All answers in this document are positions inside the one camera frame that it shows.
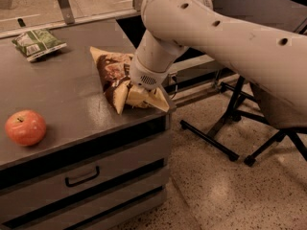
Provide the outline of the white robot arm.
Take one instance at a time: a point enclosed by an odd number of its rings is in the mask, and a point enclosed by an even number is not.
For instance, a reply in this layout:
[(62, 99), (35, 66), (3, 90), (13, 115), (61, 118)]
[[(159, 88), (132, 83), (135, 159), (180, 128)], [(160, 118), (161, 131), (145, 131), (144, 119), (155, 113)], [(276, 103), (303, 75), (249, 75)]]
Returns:
[(253, 84), (274, 127), (307, 125), (307, 37), (221, 15), (210, 0), (144, 0), (146, 32), (130, 66), (131, 81), (157, 88), (188, 48)]

